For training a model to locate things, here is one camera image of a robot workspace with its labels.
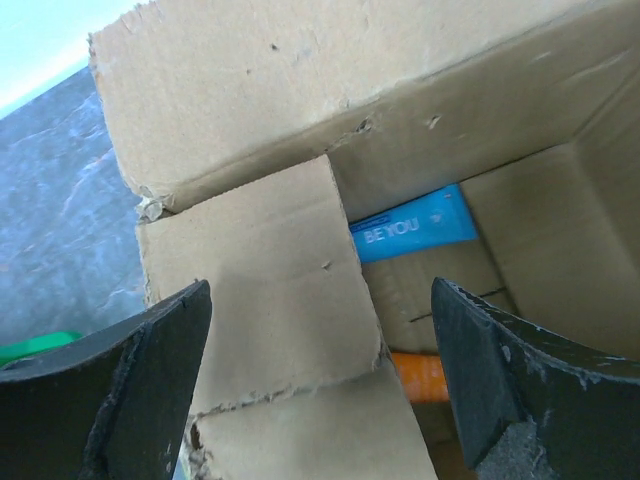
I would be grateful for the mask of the blue tube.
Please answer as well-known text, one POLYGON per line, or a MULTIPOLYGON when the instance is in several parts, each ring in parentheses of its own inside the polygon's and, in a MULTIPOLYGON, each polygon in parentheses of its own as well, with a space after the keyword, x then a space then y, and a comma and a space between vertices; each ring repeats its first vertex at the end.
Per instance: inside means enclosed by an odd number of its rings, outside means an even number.
POLYGON ((352 223, 349 229, 363 263, 478 237, 471 212, 456 184, 352 223))

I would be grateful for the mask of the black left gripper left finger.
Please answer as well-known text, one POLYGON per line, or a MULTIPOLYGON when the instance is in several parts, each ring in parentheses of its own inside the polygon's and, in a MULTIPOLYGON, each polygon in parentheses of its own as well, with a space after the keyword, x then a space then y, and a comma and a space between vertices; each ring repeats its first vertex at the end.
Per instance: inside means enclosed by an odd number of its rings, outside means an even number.
POLYGON ((2 478, 172 478, 211 316, 199 280, 2 368, 2 478))

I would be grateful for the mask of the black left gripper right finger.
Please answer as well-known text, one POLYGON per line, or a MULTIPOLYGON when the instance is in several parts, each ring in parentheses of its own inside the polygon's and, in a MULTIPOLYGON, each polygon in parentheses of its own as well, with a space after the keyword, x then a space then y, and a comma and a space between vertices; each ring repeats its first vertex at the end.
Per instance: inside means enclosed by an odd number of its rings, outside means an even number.
POLYGON ((464 463, 479 478, 638 478, 638 362, 443 278, 431 306, 464 463))

